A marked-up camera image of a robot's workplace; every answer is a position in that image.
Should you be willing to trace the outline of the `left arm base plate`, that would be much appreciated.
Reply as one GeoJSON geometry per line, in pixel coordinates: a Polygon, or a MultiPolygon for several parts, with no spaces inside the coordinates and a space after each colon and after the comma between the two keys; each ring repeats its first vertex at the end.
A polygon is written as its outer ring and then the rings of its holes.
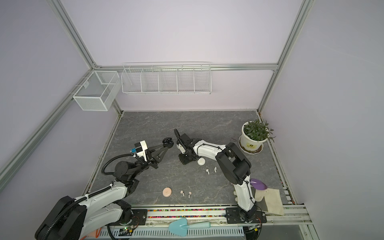
{"type": "Polygon", "coordinates": [[[146,224],[148,215],[147,209],[133,209],[123,212],[123,215],[120,218],[119,225],[128,226],[143,226],[146,224]]]}

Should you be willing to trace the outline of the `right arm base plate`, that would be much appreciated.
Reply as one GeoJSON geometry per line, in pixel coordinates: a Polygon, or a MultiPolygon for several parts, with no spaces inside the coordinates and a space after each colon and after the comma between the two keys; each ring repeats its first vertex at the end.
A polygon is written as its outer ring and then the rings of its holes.
{"type": "Polygon", "coordinates": [[[226,208],[225,217],[228,224],[259,224],[266,223],[266,214],[258,211],[256,207],[245,211],[240,207],[226,208]]]}

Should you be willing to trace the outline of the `black earbud charging case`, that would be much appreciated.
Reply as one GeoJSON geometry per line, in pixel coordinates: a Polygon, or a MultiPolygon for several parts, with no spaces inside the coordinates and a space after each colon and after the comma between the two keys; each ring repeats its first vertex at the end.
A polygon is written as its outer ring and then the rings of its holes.
{"type": "Polygon", "coordinates": [[[164,138],[162,143],[163,147],[168,149],[172,148],[174,145],[173,139],[171,137],[164,138]]]}

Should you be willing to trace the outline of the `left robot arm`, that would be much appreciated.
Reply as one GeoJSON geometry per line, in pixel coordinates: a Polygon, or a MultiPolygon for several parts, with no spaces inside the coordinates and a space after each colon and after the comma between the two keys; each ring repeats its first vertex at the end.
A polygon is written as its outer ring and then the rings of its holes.
{"type": "Polygon", "coordinates": [[[132,194],[139,180],[136,177],[149,167],[158,168],[172,138],[148,147],[145,141],[135,144],[127,154],[113,157],[102,167],[104,176],[115,179],[107,187],[77,198],[61,198],[35,233],[37,240],[80,240],[89,233],[116,222],[132,221],[132,206],[124,198],[132,194]]]}

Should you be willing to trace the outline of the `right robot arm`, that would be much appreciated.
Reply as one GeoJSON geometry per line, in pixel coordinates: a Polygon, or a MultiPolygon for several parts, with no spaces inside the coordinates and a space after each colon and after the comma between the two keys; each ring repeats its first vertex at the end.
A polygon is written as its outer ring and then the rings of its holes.
{"type": "Polygon", "coordinates": [[[215,160],[226,179],[234,185],[240,219],[246,223],[256,218],[257,204],[250,186],[252,164],[234,143],[216,145],[202,139],[191,139],[174,129],[179,159],[183,165],[196,161],[205,164],[205,159],[215,160]]]}

